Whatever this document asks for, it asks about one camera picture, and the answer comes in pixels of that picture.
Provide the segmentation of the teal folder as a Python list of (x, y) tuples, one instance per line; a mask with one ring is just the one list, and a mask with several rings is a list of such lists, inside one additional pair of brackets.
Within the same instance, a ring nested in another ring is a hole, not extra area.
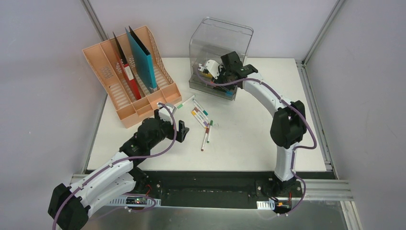
[(158, 85), (156, 83), (152, 55), (130, 26), (125, 30), (137, 74), (148, 91), (154, 93), (158, 90)]

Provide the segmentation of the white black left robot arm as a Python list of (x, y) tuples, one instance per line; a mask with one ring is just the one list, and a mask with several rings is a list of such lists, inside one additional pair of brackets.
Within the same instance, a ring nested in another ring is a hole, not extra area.
[(146, 118), (103, 166), (71, 185), (57, 185), (51, 196), (48, 214), (52, 229), (79, 230), (101, 207), (117, 196), (145, 190), (145, 174), (138, 165), (148, 158), (158, 157), (182, 143), (189, 128), (176, 121), (177, 108), (160, 103), (154, 117)]

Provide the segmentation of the smoked clear drawer box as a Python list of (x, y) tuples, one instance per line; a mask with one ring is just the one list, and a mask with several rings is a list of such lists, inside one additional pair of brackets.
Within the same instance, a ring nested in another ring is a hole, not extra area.
[[(204, 64), (212, 59), (222, 65), (221, 56), (233, 51), (237, 53), (239, 60), (244, 62), (253, 33), (254, 30), (246, 25), (213, 17), (204, 18), (193, 33), (189, 44), (191, 64), (189, 87), (231, 101), (235, 100), (237, 89), (228, 90), (205, 83), (212, 79), (205, 78), (198, 72), (199, 63)], [(232, 91), (234, 95), (227, 97), (223, 91)]]

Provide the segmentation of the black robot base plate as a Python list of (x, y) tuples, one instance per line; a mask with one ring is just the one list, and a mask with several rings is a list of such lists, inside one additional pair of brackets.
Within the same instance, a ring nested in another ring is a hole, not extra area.
[(303, 195), (299, 181), (279, 188), (273, 172), (143, 171), (130, 194), (142, 194), (165, 207), (256, 209), (276, 199), (291, 207)]

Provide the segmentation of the red folder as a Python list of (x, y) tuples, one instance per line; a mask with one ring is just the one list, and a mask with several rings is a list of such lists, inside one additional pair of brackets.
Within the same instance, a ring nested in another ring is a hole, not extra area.
[(120, 45), (115, 33), (113, 33), (113, 36), (114, 36), (114, 43), (117, 46), (117, 52), (115, 54), (116, 54), (116, 57), (118, 58), (119, 66), (123, 73), (124, 79), (125, 79), (127, 85), (129, 86), (135, 99), (139, 100), (139, 99), (141, 99), (141, 94), (139, 92), (138, 85), (136, 83), (132, 69), (125, 57), (125, 54), (121, 48), (121, 45)]

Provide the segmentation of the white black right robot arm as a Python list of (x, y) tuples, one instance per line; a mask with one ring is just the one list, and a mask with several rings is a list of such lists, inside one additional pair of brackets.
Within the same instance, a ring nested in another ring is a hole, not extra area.
[(305, 106), (301, 101), (286, 102), (251, 64), (243, 65), (233, 51), (221, 56), (222, 68), (216, 84), (238, 86), (254, 96), (272, 116), (270, 136), (277, 146), (277, 162), (271, 189), (277, 196), (284, 196), (295, 183), (293, 174), (294, 148), (307, 132)]

